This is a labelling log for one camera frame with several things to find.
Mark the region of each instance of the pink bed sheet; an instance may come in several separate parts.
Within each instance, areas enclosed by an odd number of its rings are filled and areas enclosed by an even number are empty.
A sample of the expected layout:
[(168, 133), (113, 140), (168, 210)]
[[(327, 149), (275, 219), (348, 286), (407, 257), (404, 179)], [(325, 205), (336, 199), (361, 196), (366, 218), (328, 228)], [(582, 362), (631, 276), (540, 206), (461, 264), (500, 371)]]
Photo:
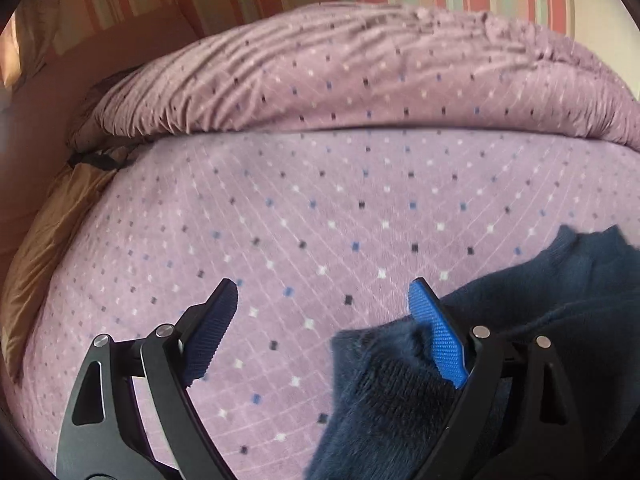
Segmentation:
[[(121, 171), (55, 273), (19, 386), (27, 441), (54, 468), (92, 338), (149, 333), (220, 279), (238, 312), (190, 389), (240, 480), (301, 478), (331, 416), (328, 341), (534, 256), (567, 223), (640, 242), (640, 154), (599, 141), (472, 130), (216, 134), (161, 140)], [(148, 392), (142, 413), (171, 462)]]

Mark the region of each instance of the dark blue cloth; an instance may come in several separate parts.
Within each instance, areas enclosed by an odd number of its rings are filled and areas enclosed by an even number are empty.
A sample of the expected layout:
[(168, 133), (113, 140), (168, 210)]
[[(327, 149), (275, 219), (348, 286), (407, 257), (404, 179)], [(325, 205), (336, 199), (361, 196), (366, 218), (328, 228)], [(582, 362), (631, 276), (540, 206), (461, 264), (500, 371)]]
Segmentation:
[[(640, 404), (640, 251), (617, 227), (562, 226), (533, 260), (442, 298), (464, 329), (507, 340), (548, 336), (570, 380), (590, 466), (615, 444)], [(436, 443), (455, 389), (431, 361), (431, 333), (410, 317), (332, 339), (334, 412), (307, 480), (410, 479)], [(485, 427), (487, 457), (508, 396), (498, 388)]]

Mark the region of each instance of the pink pillow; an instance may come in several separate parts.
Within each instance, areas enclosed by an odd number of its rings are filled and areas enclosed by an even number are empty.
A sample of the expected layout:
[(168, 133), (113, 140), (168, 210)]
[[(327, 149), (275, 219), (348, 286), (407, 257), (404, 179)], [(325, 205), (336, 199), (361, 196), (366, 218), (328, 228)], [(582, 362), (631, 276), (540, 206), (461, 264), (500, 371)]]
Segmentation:
[(165, 7), (89, 38), (29, 79), (0, 113), (0, 285), (15, 251), (69, 156), (67, 125), (105, 77), (197, 40), (177, 7)]

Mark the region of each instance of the textured blue pad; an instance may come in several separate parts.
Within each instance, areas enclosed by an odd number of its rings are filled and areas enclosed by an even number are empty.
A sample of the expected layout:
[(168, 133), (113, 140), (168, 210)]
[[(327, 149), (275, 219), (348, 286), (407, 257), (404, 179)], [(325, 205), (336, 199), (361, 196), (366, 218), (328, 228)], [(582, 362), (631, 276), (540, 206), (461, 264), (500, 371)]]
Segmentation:
[(409, 285), (409, 311), (417, 323), (431, 327), (431, 356), (440, 375), (456, 389), (464, 386), (469, 373), (463, 344), (440, 312), (438, 298), (417, 280)]
[(231, 283), (209, 308), (184, 347), (184, 371), (181, 379), (185, 388), (191, 386), (194, 380), (204, 377), (237, 308), (238, 288), (235, 283)]

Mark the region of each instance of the blue sweater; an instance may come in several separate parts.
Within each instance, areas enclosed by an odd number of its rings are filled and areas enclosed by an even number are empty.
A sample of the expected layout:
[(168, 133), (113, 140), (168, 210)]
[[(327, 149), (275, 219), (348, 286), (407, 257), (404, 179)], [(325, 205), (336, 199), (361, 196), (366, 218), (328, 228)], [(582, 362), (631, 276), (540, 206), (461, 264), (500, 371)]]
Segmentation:
[[(548, 336), (572, 385), (590, 465), (615, 444), (640, 405), (640, 251), (617, 227), (577, 234), (562, 226), (533, 260), (442, 298), (462, 328), (508, 340)], [(307, 480), (409, 480), (446, 422), (455, 389), (431, 360), (431, 332), (407, 317), (332, 339), (334, 412)], [(476, 462), (500, 426), (498, 388)]]

